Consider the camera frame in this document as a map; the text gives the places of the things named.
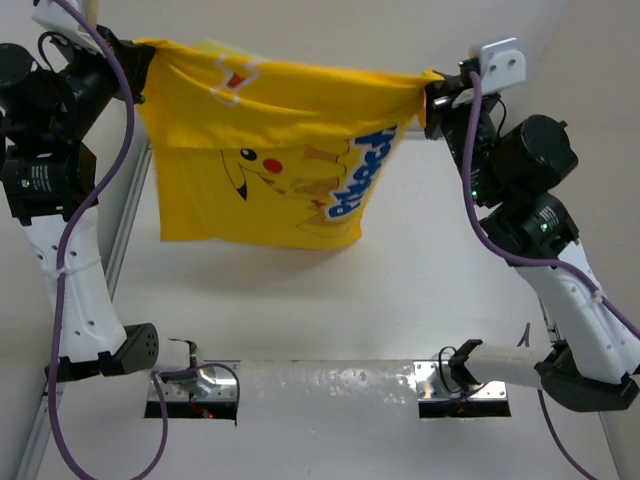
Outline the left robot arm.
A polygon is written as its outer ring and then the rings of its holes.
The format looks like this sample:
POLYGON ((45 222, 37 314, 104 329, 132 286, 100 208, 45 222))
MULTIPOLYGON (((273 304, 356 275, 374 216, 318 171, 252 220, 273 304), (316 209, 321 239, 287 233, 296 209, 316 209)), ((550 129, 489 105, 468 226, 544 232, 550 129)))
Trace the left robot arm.
POLYGON ((67 59, 42 67, 24 47, 1 47, 1 183, 44 275, 58 325, 61 382, 193 367, 190 341, 162 338, 150 323, 123 325, 101 264, 93 196, 96 158, 84 137, 121 94, 103 57, 49 32, 67 59))

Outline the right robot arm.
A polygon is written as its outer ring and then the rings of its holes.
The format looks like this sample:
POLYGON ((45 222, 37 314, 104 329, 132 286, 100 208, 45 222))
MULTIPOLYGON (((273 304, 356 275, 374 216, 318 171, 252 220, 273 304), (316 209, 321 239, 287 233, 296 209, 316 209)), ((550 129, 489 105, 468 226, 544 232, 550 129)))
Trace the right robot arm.
POLYGON ((476 74, 431 83, 425 96, 425 135, 445 140, 474 233, 534 290, 551 335, 539 353, 469 340, 442 383, 460 393, 491 381, 531 387, 575 412, 629 408, 639 394, 639 332, 603 292, 552 193, 578 164, 565 124, 532 115, 499 135, 490 118, 499 96, 483 93, 476 74))

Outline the yellow pillowcase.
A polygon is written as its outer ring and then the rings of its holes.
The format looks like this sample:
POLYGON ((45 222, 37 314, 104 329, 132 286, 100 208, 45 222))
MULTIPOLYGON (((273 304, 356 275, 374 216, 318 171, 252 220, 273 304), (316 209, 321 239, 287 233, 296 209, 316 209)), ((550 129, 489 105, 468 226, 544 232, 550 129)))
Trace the yellow pillowcase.
POLYGON ((311 66, 151 39, 141 117, 160 237, 342 249, 407 128, 418 75, 311 66))

